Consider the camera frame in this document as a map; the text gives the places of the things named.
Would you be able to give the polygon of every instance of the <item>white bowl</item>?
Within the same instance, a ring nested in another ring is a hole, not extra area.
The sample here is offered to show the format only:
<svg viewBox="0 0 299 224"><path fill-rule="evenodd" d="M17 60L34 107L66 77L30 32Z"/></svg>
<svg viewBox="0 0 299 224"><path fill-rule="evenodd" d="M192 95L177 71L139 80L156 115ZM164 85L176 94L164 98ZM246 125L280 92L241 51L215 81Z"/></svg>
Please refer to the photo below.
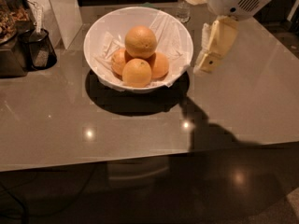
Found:
<svg viewBox="0 0 299 224"><path fill-rule="evenodd" d="M107 34L112 35L117 43L123 44L126 33L136 25L152 28L158 39L157 51L168 57L176 56L176 52L179 51L179 57L171 57L173 59L170 60L170 69L166 77L151 82L145 88L124 86L121 79L107 67L107 63L105 65L96 59L107 44ZM173 16L154 8L127 7L106 14L92 25L84 40L84 55L88 65L104 85L117 91L146 93L162 86L170 87L184 74L192 60L193 43L187 29Z"/></svg>

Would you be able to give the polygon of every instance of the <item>speaker grille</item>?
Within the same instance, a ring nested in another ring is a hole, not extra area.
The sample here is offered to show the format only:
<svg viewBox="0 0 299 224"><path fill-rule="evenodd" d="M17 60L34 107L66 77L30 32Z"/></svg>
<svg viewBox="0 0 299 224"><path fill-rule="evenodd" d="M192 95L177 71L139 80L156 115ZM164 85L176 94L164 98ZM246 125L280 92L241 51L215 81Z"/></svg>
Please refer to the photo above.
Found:
<svg viewBox="0 0 299 224"><path fill-rule="evenodd" d="M239 0L238 5L245 11L251 12L259 6L259 0Z"/></svg>

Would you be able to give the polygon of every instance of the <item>orange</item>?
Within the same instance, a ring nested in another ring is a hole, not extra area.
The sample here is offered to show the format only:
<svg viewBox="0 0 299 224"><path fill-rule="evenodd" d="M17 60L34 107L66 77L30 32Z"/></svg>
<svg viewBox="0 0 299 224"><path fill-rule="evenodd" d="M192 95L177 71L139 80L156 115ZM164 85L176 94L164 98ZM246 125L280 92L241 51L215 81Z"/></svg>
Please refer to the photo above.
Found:
<svg viewBox="0 0 299 224"><path fill-rule="evenodd" d="M151 78L160 78L168 73L169 61L163 53L155 52L147 61L151 67Z"/></svg>
<svg viewBox="0 0 299 224"><path fill-rule="evenodd" d="M158 42L149 27L138 25L128 31L124 45L132 57L147 59L155 52Z"/></svg>
<svg viewBox="0 0 299 224"><path fill-rule="evenodd" d="M132 59L125 48L117 49L113 52L111 57L112 70L122 76L124 66Z"/></svg>
<svg viewBox="0 0 299 224"><path fill-rule="evenodd" d="M143 88L150 84L151 68L147 61L133 58L123 68L122 80L125 86Z"/></svg>

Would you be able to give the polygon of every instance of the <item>gray counter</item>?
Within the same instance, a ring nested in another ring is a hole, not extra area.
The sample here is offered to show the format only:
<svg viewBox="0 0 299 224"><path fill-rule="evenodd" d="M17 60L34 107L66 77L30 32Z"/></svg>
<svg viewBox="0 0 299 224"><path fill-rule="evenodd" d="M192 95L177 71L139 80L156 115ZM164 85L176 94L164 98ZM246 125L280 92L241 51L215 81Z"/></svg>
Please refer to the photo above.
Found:
<svg viewBox="0 0 299 224"><path fill-rule="evenodd" d="M240 22L212 75L190 69L171 89L135 95L101 85L84 59L88 28L112 9L83 7L85 25L52 68L0 80L0 171L299 141L299 61L256 20ZM194 59L214 19L192 8Z"/></svg>

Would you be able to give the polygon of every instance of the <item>bowl rim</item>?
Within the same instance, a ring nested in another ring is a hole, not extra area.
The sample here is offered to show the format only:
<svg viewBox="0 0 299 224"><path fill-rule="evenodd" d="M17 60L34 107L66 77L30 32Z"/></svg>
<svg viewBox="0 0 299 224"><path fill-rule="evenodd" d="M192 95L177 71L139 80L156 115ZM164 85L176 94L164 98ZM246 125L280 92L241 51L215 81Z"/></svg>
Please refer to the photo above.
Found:
<svg viewBox="0 0 299 224"><path fill-rule="evenodd" d="M85 60L87 62L87 64L90 66L90 68L94 71L94 73L97 75L97 77L99 78L99 80L101 81L102 84L110 87L111 89L114 89L116 91L131 91L131 92L137 92L137 93L145 93L145 92L151 92L151 91L154 91L154 90L157 90L161 87L164 87L165 85L164 84L161 84L161 85L158 85L158 86L155 86L155 87L143 87L143 88L134 88L134 87L129 87L129 86L123 86L123 85L118 85L118 84L115 84L115 83L112 83L108 80L105 80L103 79L102 77L100 77L98 74L97 74L97 70L95 69L95 67L93 67L91 64L90 64L90 57L87 56L86 54L86 48L87 48L87 37L90 37L90 32L92 31L93 27L96 26L96 23L100 22L101 20L104 20L106 17L109 17L111 15L113 15L114 13L118 13L120 11L125 11L125 10L134 10L134 9L140 9L140 10L150 10L150 11L156 11L156 13L158 12L162 12L164 15L166 16L170 16L172 17L173 19L176 19L174 16L172 16L171 14L169 13L166 13L158 8L154 8L154 7L138 7L138 6L132 6L132 7L123 7L123 8L118 8L118 9L115 9L113 11L110 11L108 12L107 14L105 14L104 16L102 16L101 18L99 18L98 20L96 20L93 25L89 28L89 31L87 32L87 34L85 35L85 38L84 38L84 43L83 43L83 53L84 53L84 57L85 57ZM187 37L190 39L191 41L191 58L190 58L190 61L189 63L186 64L186 68L185 69L182 69L179 74L177 76L175 76L172 80L175 82L178 78L180 78L182 76L182 74L184 74L186 72L186 70L191 66L191 61L192 61L192 56L193 56L193 42L192 42L192 37L189 33L189 31L187 30L187 28L181 23L178 21L178 24L179 24L179 27L180 29L184 30L187 34Z"/></svg>

